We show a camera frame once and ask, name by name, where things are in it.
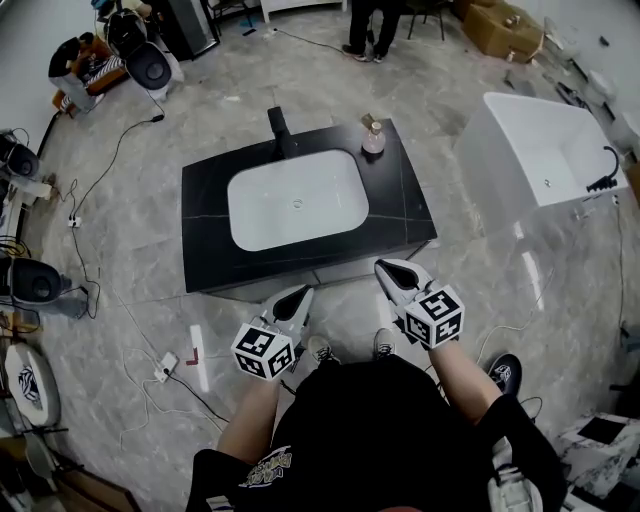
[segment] small glass bottle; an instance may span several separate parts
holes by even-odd
[[[362,149],[367,153],[377,155],[384,151],[384,143],[386,140],[384,133],[382,133],[382,124],[375,121],[374,123],[371,123],[371,130],[367,132],[367,135],[362,141]]]

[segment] graphic t-shirt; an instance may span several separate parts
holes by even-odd
[[[257,465],[198,453],[187,512],[489,510],[491,448],[505,435],[545,512],[560,509],[560,464],[514,398],[473,427],[424,372],[386,359],[314,372]]]

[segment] wire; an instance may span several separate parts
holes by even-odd
[[[623,237],[622,226],[620,224],[620,205],[616,205],[618,214],[618,235],[620,236],[620,254],[618,259],[618,268],[620,269],[620,312],[618,313],[618,344],[622,344],[622,310],[624,308],[624,256],[623,256]]]
[[[96,185],[98,183],[100,183],[100,181],[102,181],[102,178],[104,178],[107,173],[111,170],[111,168],[113,167],[113,164],[116,161],[116,158],[118,157],[118,152],[120,151],[120,144],[122,143],[122,139],[124,139],[124,136],[129,133],[131,130],[133,130],[134,128],[140,126],[141,124],[146,124],[146,123],[153,123],[154,121],[152,121],[151,119],[146,119],[144,121],[138,121],[136,124],[132,124],[131,126],[129,126],[129,128],[127,128],[124,132],[122,132],[122,135],[120,135],[120,138],[118,139],[118,144],[116,146],[116,151],[113,155],[113,158],[111,159],[111,163],[109,164],[109,166],[104,170],[104,172],[100,175],[100,177],[93,182],[93,184],[89,187],[89,190],[87,190],[84,194],[84,196],[82,196],[82,199],[80,200],[80,203],[78,204],[78,207],[75,208],[71,214],[72,218],[75,218],[76,214],[80,211],[80,207],[84,204],[85,200],[87,199],[87,196],[91,193],[91,191],[96,187]]]
[[[555,272],[556,272],[556,269],[554,267],[551,270],[551,275],[549,276],[549,279],[547,280],[547,283],[544,285],[544,288],[540,292],[540,295],[538,295],[538,298],[536,299],[536,302],[533,304],[533,307],[531,308],[531,311],[529,311],[529,318],[524,323],[524,325],[522,325],[521,327],[512,327],[510,325],[496,325],[493,329],[491,329],[491,331],[489,331],[489,334],[487,334],[486,338],[484,339],[484,341],[482,342],[482,345],[480,347],[480,353],[478,354],[478,359],[476,359],[476,364],[479,364],[480,363],[480,359],[482,359],[482,353],[484,352],[484,347],[487,344],[487,341],[489,341],[489,338],[491,338],[491,335],[494,332],[496,332],[498,329],[506,329],[508,331],[524,331],[527,327],[529,327],[529,324],[531,323],[531,320],[533,320],[533,313],[535,312],[536,307],[537,307],[538,303],[540,302],[540,299],[542,299],[542,296],[544,295],[545,290],[549,287],[549,285],[551,284],[551,281],[553,281],[553,276],[555,275]]]
[[[58,193],[58,197],[60,197],[60,201],[62,201],[63,203],[67,202],[67,199],[69,199],[69,196],[73,198],[73,208],[71,209],[71,215],[69,215],[69,219],[71,219],[71,216],[73,215],[73,212],[76,209],[76,196],[73,195],[73,191],[76,188],[78,188],[78,178],[74,178],[74,180],[71,182],[71,186],[69,187],[69,192],[67,192],[64,197],[62,197],[62,192],[60,192],[60,189],[58,187],[56,187],[55,185],[49,185],[49,186]]]
[[[93,279],[89,279],[89,276],[87,275],[87,267],[84,264],[84,259],[82,258],[82,254],[80,254],[80,249],[78,248],[78,239],[76,238],[76,229],[78,228],[71,228],[71,235],[73,236],[73,244],[76,247],[76,253],[78,254],[78,258],[80,259],[80,264],[82,265],[82,272],[84,274],[84,280],[87,283],[91,283],[97,286],[97,290],[98,293],[96,294],[96,304],[95,307],[93,308],[93,315],[91,314],[91,311],[89,311],[89,292],[87,291],[87,307],[85,309],[85,312],[82,313],[82,315],[80,315],[80,317],[78,318],[78,320],[80,320],[80,318],[82,318],[84,316],[84,314],[86,313],[87,315],[89,315],[89,318],[91,318],[91,320],[95,320],[96,317],[98,316],[98,304],[99,304],[99,300],[100,300],[100,291],[101,291],[101,286],[100,283],[98,281],[94,281]]]
[[[124,374],[127,377],[127,379],[129,379],[129,381],[138,389],[138,391],[140,391],[140,393],[142,393],[142,397],[144,398],[144,413],[145,413],[145,421],[142,425],[138,425],[137,427],[133,427],[133,428],[129,428],[126,430],[123,430],[122,432],[120,432],[120,438],[118,441],[118,444],[120,446],[120,450],[122,450],[122,437],[124,436],[124,434],[128,433],[128,432],[135,432],[136,430],[140,430],[143,429],[144,427],[146,427],[149,424],[149,406],[147,404],[147,399],[151,402],[151,404],[156,408],[156,410],[158,412],[160,412],[161,414],[169,414],[169,413],[180,413],[180,414],[195,414],[198,416],[201,416],[203,418],[205,418],[206,420],[208,420],[212,425],[214,425],[216,427],[216,429],[222,433],[222,429],[216,424],[215,421],[213,421],[211,418],[209,418],[209,416],[207,416],[206,414],[200,412],[200,411],[180,411],[180,410],[176,410],[176,409],[170,409],[170,410],[164,410],[162,408],[160,408],[158,406],[158,404],[153,400],[153,398],[151,397],[151,395],[149,394],[149,392],[146,390],[146,388],[144,387],[144,385],[147,382],[159,382],[158,379],[145,379],[142,381],[142,383],[140,385],[138,385],[138,383],[133,379],[133,377],[131,377],[131,375],[129,374],[129,370],[127,369],[127,365],[125,362],[125,357],[124,357],[124,352],[125,350],[131,351],[131,352],[139,352],[141,354],[143,354],[145,357],[147,357],[149,359],[149,361],[151,361],[151,363],[157,367],[157,362],[155,361],[155,359],[153,359],[153,357],[151,357],[151,355],[149,355],[148,352],[139,349],[139,348],[130,348],[130,347],[124,347],[122,349],[121,352],[121,359],[122,359],[122,369],[124,370]]]
[[[222,416],[220,416],[218,413],[216,413],[211,407],[209,407],[209,404],[207,404],[207,402],[205,402],[202,398],[200,398],[198,396],[198,394],[191,389],[191,386],[189,386],[189,384],[187,384],[186,382],[181,381],[180,379],[176,379],[173,375],[169,375],[167,373],[167,371],[165,370],[165,375],[167,377],[169,377],[171,380],[175,380],[176,382],[179,382],[180,384],[182,384],[185,388],[187,388],[189,390],[189,393],[191,393],[193,396],[195,396],[198,400],[200,400],[200,402],[202,402],[202,404],[209,410],[209,412],[211,414],[213,414],[216,418],[222,420],[222,421],[226,421],[227,423],[229,423],[229,420],[226,418],[223,418]]]
[[[15,133],[16,133],[17,130],[23,131],[24,134],[27,136],[27,143],[25,144],[25,146],[29,147],[29,142],[31,142],[31,137],[29,137],[29,132],[27,130],[25,130],[24,128],[14,128],[13,130],[11,130],[11,135],[13,135],[15,137]]]
[[[273,29],[275,32],[281,32],[289,37],[293,37],[294,39],[299,39],[300,41],[304,41],[305,43],[314,44],[316,46],[323,46],[324,48],[331,48],[336,52],[340,53],[340,55],[344,55],[344,52],[340,48],[336,48],[335,46],[331,46],[330,44],[316,43],[315,41],[311,41],[309,39],[305,39],[304,37],[294,36],[293,34],[289,34],[289,32],[285,32],[284,30],[280,30],[279,28]]]
[[[520,402],[520,405],[527,403],[530,400],[540,400],[540,408],[538,409],[538,412],[535,414],[535,416],[531,418],[531,421],[535,423],[538,416],[540,416],[540,412],[542,411],[542,405],[544,404],[544,402],[542,401],[542,398],[540,398],[539,396],[532,396],[531,398],[525,398],[522,402]]]
[[[293,390],[285,381],[281,380],[280,384],[282,385],[282,387],[284,389],[286,389],[289,393],[291,393],[293,396],[296,396],[296,392],[295,390]]]
[[[151,98],[151,101],[153,101],[156,104],[156,107],[158,107],[160,109],[160,111],[162,112],[163,116],[166,116],[164,109],[158,105],[158,102],[155,100],[155,98],[153,96],[151,96],[151,93],[149,92],[149,89],[145,89],[145,91],[147,92],[147,95],[149,96],[149,98]]]

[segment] power strip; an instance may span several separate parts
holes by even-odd
[[[159,382],[166,382],[169,375],[176,369],[176,366],[178,366],[178,356],[173,352],[167,352],[162,358],[162,361],[160,361],[160,368],[156,368],[153,374]]]

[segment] marble floor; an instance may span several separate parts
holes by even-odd
[[[376,24],[380,17],[376,15]],[[186,294],[180,228],[181,168],[205,157],[272,137],[266,111],[282,106],[292,132],[357,123],[371,112],[391,117],[402,136],[432,212],[439,238],[413,257],[466,304],[461,342],[486,364],[513,351],[524,364],[522,399],[540,396],[538,425],[550,438],[589,410],[610,410],[613,382],[626,382],[638,359],[620,348],[617,211],[601,198],[580,207],[541,210],[497,233],[485,233],[469,202],[452,153],[456,138],[487,91],[507,91],[508,69],[528,76],[538,94],[555,98],[540,66],[487,58],[469,42],[452,16],[446,41],[438,24],[418,23],[406,40],[409,18],[382,65],[361,64],[327,48],[309,45],[264,24],[243,37],[238,21],[223,27],[223,42],[195,62],[184,63],[186,82],[162,106],[166,119],[132,130],[110,173],[89,195],[77,230],[89,276],[101,284],[97,318],[43,318],[43,352],[53,368],[68,435],[57,446],[98,475],[128,487],[143,510],[182,510],[189,492],[191,460],[214,446],[218,430],[198,414],[198,403],[175,382],[147,383],[158,408],[130,382],[153,379],[140,349],[154,357],[167,350],[181,359],[177,374],[221,415],[232,414],[246,384],[229,355],[252,304]],[[349,15],[334,8],[273,16],[272,25],[319,42],[347,40]],[[112,158],[121,132],[156,113],[131,81],[109,92],[89,115],[62,117],[43,155],[66,191],[78,180],[81,197]],[[81,282],[67,202],[39,202],[24,235],[41,259]],[[624,311],[640,306],[640,213],[631,194],[619,209],[624,236]],[[284,287],[313,274],[283,278]],[[333,340],[347,361],[370,357],[373,335],[390,324],[381,291],[371,277],[320,287],[310,332]],[[189,326],[202,327],[205,357],[198,368]],[[401,355],[426,368],[428,355],[398,338]],[[309,371],[304,360],[287,377],[295,387]],[[291,397],[282,391],[284,410]],[[535,401],[526,404],[535,413]],[[420,407],[416,398],[416,407]]]

